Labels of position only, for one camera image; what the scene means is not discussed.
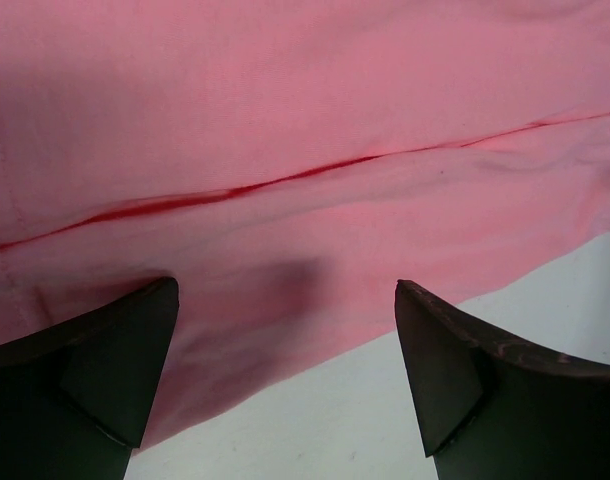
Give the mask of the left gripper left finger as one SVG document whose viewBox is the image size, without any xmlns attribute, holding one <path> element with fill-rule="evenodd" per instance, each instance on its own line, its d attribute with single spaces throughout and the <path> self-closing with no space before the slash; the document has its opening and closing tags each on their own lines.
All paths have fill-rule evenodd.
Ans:
<svg viewBox="0 0 610 480">
<path fill-rule="evenodd" d="M 178 282 L 164 277 L 0 345 L 0 480 L 124 478 L 178 311 Z"/>
</svg>

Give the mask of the pink t shirt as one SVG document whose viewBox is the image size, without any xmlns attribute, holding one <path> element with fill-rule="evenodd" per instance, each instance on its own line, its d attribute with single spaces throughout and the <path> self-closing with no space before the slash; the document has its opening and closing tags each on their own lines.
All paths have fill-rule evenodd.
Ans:
<svg viewBox="0 0 610 480">
<path fill-rule="evenodd" d="M 610 1 L 0 1 L 0 344 L 160 276 L 146 446 L 610 232 Z"/>
</svg>

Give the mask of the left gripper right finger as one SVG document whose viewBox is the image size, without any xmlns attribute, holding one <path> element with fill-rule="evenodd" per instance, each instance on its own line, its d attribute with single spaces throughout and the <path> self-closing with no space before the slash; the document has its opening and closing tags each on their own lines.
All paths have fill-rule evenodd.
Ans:
<svg viewBox="0 0 610 480">
<path fill-rule="evenodd" d="M 395 292 L 422 445 L 441 479 L 610 479 L 610 365 L 467 314 L 420 285 Z"/>
</svg>

